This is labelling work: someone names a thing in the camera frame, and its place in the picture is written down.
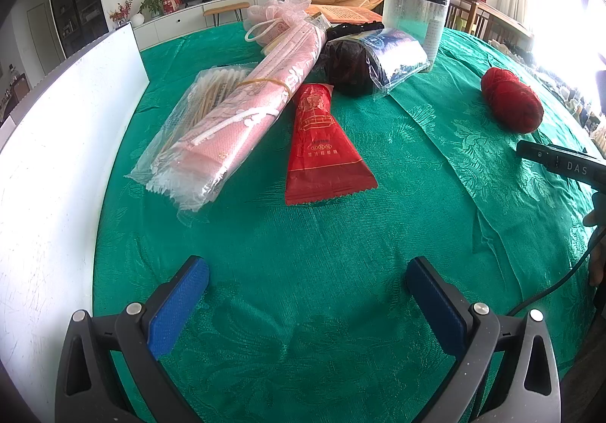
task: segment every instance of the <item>metal screw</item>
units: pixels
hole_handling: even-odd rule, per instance
[[[126,307],[126,313],[128,315],[137,315],[141,313],[143,306],[139,302],[133,302]]]
[[[482,302],[478,302],[477,304],[473,304],[473,309],[479,315],[487,315],[490,312],[490,308],[488,305],[483,304]]]
[[[77,310],[74,312],[72,319],[74,319],[74,322],[81,322],[84,320],[84,317],[86,317],[84,310]]]
[[[533,308],[530,311],[530,318],[535,322],[541,322],[543,320],[543,313],[540,310]]]

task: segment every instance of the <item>white board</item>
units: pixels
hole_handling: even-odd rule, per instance
[[[148,83],[128,24],[39,83],[0,152],[0,359],[43,423],[70,317],[92,312],[105,188]]]

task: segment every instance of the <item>green tablecloth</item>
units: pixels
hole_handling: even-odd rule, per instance
[[[585,185],[514,155],[481,98],[490,65],[539,94],[540,129],[527,139],[596,154],[587,135],[520,66],[445,30],[436,64],[392,96],[334,94],[332,111],[379,188],[313,205],[284,204],[294,109],[198,213],[124,177],[196,73],[259,61],[240,24],[142,53],[150,85],[116,157],[95,257],[95,315],[145,300],[191,254],[211,280],[162,363],[212,422],[410,421],[453,363],[414,299],[407,262],[425,255],[471,301],[497,313],[557,281],[583,253]],[[592,316],[587,268],[538,303],[561,374]],[[137,413],[151,421],[118,364]]]

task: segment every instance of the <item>door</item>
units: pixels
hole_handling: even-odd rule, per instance
[[[36,54],[46,75],[60,64],[61,59],[57,54],[53,36],[48,27],[48,18],[44,3],[40,3],[38,6],[28,10],[27,21],[30,26],[34,47],[36,47]]]

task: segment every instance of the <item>white vase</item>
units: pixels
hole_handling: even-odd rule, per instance
[[[140,27],[145,22],[145,16],[138,12],[132,16],[130,22],[133,24],[133,28]]]

